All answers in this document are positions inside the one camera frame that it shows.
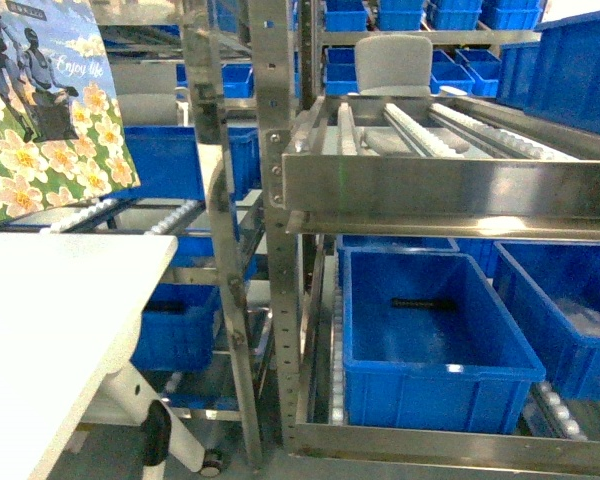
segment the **white tabletop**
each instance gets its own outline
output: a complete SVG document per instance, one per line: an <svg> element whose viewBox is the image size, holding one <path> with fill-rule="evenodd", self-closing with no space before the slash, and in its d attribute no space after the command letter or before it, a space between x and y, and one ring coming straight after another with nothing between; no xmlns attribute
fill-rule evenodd
<svg viewBox="0 0 600 480"><path fill-rule="evenodd" d="M0 233L0 479L46 478L128 361L174 237Z"/></svg>

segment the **cartoon figure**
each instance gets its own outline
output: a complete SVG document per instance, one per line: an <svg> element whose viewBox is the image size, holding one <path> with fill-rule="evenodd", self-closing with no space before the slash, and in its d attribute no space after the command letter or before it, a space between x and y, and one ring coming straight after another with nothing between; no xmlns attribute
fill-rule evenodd
<svg viewBox="0 0 600 480"><path fill-rule="evenodd" d="M5 35L9 37L11 43L13 44L13 47L16 49L18 57L20 57L20 44L11 32L11 29L2 21L2 16L0 15L0 98L5 103L9 112L11 112L11 115L13 115L13 117L24 130L23 140L25 142L28 142L33 136L33 130L25 121L24 116L13 107L13 105L11 104L11 100L9 99L10 88L9 84L7 83L7 77L9 78L9 81L11 83L11 88L13 88L13 91L18 96L22 104L25 106L25 109L29 111L23 83L20 80L20 68L18 68L18 65L16 65L14 61L11 60L5 53L8 48L4 40Z"/></svg>
<svg viewBox="0 0 600 480"><path fill-rule="evenodd" d="M32 118L41 132L34 141L78 138L71 123L72 97L77 97L78 91L58 82L51 59L40 51L38 34L32 28L25 28L24 36L29 42L29 49L24 52L24 70L36 89Z"/></svg>

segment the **gray chair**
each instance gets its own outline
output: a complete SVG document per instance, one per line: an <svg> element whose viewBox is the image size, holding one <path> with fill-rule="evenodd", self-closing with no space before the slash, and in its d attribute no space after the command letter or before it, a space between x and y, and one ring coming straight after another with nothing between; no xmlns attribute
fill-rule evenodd
<svg viewBox="0 0 600 480"><path fill-rule="evenodd" d="M433 45L423 37L370 37L356 44L356 74L361 95L427 97Z"/></svg>

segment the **white wall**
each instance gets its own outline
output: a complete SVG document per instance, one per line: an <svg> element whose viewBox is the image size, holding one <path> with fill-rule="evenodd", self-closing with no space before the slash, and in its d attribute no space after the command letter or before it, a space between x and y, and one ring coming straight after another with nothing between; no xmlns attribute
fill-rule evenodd
<svg viewBox="0 0 600 480"><path fill-rule="evenodd" d="M560 20L598 10L600 10L600 0L548 0L542 21Z"/></svg>

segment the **black wheel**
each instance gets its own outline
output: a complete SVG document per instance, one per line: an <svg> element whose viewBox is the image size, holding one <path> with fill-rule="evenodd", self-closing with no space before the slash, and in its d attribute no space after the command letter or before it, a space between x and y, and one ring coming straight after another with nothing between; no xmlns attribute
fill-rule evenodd
<svg viewBox="0 0 600 480"><path fill-rule="evenodd" d="M207 450L204 462L200 469L200 475L205 478L217 477L224 470L224 459L219 450Z"/></svg>

